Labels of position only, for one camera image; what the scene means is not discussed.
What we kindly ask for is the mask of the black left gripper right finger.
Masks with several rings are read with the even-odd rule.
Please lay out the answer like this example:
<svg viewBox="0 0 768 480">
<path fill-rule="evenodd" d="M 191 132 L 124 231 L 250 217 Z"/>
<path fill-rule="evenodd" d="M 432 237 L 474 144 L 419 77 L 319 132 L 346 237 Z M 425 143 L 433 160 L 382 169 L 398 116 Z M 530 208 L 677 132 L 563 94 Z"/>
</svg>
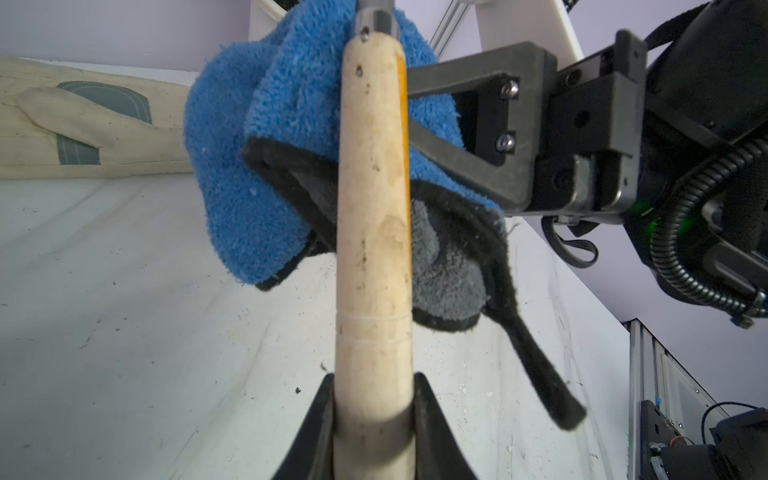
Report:
<svg viewBox="0 0 768 480">
<path fill-rule="evenodd" d="M 416 479 L 476 480 L 427 377 L 414 375 Z"/>
</svg>

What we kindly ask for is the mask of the blue microfibre rag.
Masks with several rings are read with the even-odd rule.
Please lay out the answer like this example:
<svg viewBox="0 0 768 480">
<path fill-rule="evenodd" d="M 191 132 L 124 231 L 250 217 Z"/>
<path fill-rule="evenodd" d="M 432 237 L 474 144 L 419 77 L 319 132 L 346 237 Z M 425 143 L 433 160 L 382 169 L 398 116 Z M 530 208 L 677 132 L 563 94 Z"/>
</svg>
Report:
<svg viewBox="0 0 768 480">
<path fill-rule="evenodd" d="M 341 65 L 351 1 L 302 1 L 266 37 L 211 60 L 185 106 L 184 142 L 211 244 L 262 291 L 336 249 Z M 481 317 L 507 333 L 544 408 L 564 430 L 585 418 L 521 319 L 501 209 L 410 154 L 413 318 L 455 332 Z"/>
</svg>

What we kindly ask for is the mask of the small sickle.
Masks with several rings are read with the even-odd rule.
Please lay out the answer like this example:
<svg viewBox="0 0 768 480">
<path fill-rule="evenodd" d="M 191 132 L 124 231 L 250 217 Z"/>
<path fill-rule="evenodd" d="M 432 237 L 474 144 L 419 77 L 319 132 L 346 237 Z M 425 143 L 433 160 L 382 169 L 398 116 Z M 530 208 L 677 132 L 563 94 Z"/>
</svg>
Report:
<svg viewBox="0 0 768 480">
<path fill-rule="evenodd" d="M 390 1 L 360 1 L 341 69 L 333 467 L 411 479 L 412 243 L 407 79 Z"/>
</svg>

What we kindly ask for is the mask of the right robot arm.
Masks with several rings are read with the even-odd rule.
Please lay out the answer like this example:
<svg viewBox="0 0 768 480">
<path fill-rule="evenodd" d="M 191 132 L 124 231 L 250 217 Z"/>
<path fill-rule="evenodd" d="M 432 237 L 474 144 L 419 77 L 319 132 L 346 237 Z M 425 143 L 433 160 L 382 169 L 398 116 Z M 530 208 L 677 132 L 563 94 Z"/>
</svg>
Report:
<svg viewBox="0 0 768 480">
<path fill-rule="evenodd" d="M 507 215 L 544 218 L 559 256 L 625 227 L 670 296 L 767 313 L 767 5 L 710 1 L 565 64 L 531 42 L 408 72 L 451 95 L 462 146 L 411 143 Z"/>
</svg>

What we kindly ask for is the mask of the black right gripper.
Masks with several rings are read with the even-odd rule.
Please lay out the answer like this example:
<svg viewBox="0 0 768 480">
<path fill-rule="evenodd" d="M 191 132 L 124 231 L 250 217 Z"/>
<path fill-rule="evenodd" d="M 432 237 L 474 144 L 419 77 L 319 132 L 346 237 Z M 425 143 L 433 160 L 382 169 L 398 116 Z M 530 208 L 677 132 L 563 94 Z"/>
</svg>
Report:
<svg viewBox="0 0 768 480">
<path fill-rule="evenodd" d="M 531 42 L 411 68 L 409 98 L 450 95 L 464 145 L 417 120 L 411 144 L 506 213 L 617 223 L 638 196 L 646 60 L 646 43 L 620 30 L 558 74 Z"/>
</svg>

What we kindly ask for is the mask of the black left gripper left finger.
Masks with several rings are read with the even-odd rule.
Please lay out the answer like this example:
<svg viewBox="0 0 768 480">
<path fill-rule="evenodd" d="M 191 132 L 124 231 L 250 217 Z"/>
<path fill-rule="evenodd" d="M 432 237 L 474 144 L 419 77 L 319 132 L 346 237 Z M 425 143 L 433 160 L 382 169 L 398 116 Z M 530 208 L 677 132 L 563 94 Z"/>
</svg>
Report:
<svg viewBox="0 0 768 480">
<path fill-rule="evenodd" d="M 334 374 L 323 378 L 274 480 L 333 478 Z"/>
</svg>

